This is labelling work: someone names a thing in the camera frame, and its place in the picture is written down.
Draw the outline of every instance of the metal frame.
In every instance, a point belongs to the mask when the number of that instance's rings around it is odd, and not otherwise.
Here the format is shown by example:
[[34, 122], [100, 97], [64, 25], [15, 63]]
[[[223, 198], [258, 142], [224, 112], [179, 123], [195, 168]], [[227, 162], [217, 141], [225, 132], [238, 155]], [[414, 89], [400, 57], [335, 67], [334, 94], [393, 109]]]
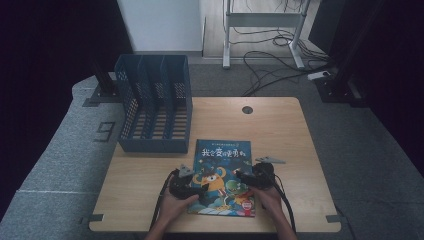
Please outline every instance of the metal frame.
[[305, 23], [310, 0], [302, 5], [300, 13], [232, 13], [231, 0], [227, 0], [227, 12], [225, 14], [225, 41], [222, 66], [230, 68], [230, 27], [293, 27], [296, 28], [293, 41], [289, 44], [290, 52], [297, 68], [303, 69], [305, 65], [300, 58], [297, 43]]

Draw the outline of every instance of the wooden table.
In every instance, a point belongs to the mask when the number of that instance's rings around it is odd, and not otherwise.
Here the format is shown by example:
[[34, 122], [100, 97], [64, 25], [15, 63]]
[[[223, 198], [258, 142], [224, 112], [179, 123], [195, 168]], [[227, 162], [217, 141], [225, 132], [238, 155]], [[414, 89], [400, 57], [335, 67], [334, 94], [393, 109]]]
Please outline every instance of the wooden table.
[[[242, 108], [250, 106], [251, 114]], [[117, 144], [90, 222], [93, 231], [146, 232], [156, 200], [168, 174], [180, 164], [193, 166], [196, 139], [248, 140], [253, 159], [271, 156], [293, 208], [298, 232], [337, 232], [339, 222], [327, 182], [299, 101], [287, 97], [193, 98], [187, 154], [126, 153]], [[261, 207], [255, 218], [182, 214], [169, 232], [275, 232]]]

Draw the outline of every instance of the book cover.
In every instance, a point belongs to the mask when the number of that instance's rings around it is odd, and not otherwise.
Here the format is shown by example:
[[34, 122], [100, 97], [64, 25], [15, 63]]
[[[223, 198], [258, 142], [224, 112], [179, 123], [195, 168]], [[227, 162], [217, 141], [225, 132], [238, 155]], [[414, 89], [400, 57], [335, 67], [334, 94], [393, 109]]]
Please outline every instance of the book cover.
[[209, 187], [205, 197], [190, 205], [188, 212], [255, 216], [253, 193], [236, 177], [236, 170], [252, 172], [250, 141], [198, 139], [191, 184]]

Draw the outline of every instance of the power strip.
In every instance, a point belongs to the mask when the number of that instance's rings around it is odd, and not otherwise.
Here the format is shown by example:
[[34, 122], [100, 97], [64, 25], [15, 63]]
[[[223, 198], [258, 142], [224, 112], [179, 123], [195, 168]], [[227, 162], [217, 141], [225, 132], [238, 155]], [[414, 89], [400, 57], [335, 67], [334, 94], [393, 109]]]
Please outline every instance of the power strip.
[[327, 71], [322, 71], [322, 72], [317, 72], [317, 73], [312, 73], [308, 75], [308, 80], [312, 81], [312, 80], [316, 80], [316, 79], [320, 79], [320, 78], [326, 78], [331, 76], [331, 74]]

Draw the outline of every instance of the person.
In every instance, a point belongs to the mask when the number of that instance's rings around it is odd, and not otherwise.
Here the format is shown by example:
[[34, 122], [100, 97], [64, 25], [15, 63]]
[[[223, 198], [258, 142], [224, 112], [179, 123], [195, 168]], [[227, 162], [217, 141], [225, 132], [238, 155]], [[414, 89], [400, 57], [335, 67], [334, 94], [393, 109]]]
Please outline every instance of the person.
[[[289, 222], [284, 215], [281, 205], [281, 197], [275, 188], [260, 190], [250, 187], [253, 193], [259, 197], [263, 207], [274, 222], [279, 240], [295, 240], [296, 234], [292, 230]], [[177, 217], [183, 213], [189, 204], [199, 199], [199, 195], [191, 196], [185, 200], [179, 200], [171, 195], [169, 189], [165, 190], [163, 200], [160, 205], [160, 211], [152, 229], [147, 233], [145, 240], [160, 240], [165, 234], [167, 228]]]

